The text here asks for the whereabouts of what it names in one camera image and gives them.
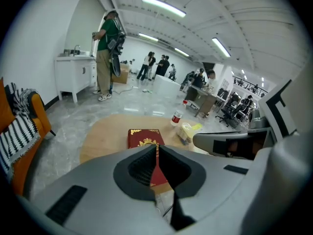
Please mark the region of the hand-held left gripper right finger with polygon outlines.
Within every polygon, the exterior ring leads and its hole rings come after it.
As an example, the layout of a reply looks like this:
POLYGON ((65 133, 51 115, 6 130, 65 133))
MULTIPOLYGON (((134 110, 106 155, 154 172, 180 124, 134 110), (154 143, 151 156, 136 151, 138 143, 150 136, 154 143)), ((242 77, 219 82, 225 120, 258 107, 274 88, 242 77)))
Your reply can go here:
POLYGON ((260 194, 269 150, 252 161, 162 145, 159 165, 174 190, 170 222, 158 232, 261 232, 260 194))

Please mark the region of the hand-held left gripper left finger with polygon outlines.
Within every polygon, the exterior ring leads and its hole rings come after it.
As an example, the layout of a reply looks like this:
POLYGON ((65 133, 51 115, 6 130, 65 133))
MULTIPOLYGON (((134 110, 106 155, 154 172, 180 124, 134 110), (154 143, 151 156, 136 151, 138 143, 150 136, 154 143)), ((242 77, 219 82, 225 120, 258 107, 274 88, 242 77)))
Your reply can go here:
POLYGON ((154 192, 135 178, 155 165, 155 145, 127 149, 82 163, 35 200, 18 201, 48 235, 170 235, 154 192))

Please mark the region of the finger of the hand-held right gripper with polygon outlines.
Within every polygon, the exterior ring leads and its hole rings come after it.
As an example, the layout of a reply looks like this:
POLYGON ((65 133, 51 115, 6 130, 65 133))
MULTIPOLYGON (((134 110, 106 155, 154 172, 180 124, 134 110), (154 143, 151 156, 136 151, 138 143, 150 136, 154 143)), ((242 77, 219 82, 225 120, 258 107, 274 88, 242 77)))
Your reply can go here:
POLYGON ((253 137, 247 132, 198 133, 193 136, 194 146, 210 155, 253 160, 253 137))

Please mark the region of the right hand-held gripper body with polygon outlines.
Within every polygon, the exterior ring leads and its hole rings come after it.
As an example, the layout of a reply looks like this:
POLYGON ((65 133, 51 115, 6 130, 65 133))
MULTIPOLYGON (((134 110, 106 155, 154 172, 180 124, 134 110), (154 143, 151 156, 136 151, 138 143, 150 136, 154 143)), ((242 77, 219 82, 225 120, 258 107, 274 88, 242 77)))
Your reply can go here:
POLYGON ((313 67, 306 65, 281 96, 296 130, 271 150, 243 235, 313 233, 313 67))

